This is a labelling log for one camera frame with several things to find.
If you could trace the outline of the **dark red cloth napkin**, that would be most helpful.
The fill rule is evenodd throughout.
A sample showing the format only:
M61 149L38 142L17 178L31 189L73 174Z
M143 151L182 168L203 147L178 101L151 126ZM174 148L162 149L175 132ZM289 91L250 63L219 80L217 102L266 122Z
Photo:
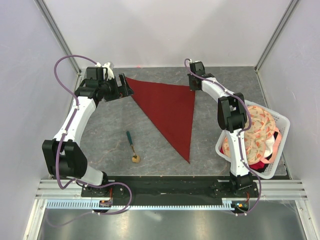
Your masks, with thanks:
M186 85L126 78L133 100L163 137L190 162L195 92Z

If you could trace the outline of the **teal handled gold spoon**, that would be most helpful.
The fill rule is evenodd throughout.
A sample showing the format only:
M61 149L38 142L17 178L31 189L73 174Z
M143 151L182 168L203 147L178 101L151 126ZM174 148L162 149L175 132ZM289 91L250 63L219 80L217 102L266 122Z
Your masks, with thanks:
M132 137L131 137L131 133L128 130L126 131L126 136L127 136L128 141L129 141L130 147L131 147L131 149L133 151L133 156L132 156L131 160L132 160L133 163L138 164L138 163L140 163L141 158L140 158L139 155L136 154L136 151L135 151L135 148L134 148L134 145L133 145L133 140L132 140Z

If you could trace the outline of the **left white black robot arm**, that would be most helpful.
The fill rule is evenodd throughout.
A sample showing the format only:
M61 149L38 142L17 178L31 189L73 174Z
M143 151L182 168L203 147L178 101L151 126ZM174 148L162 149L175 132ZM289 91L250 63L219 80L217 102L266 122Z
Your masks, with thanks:
M72 92L73 103L61 129L51 140L42 144L42 152L50 175L56 177L61 189L62 179L68 179L82 187L83 197L105 197L110 191L108 175L91 167L80 148L83 132L101 101L110 102L134 94L125 75L118 78L113 63L97 63L85 70L79 87Z

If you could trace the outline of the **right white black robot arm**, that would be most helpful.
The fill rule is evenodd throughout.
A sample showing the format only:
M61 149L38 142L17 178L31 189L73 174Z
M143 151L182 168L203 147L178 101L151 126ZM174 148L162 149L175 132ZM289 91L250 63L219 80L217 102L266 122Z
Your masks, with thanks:
M252 119L244 95L228 90L212 74L206 73L201 61L187 58L184 65L189 72L190 90L203 91L217 102L217 122L227 137L231 160L230 180L224 187L235 197L246 196L247 191L254 188L254 182L245 147L245 131L250 129Z

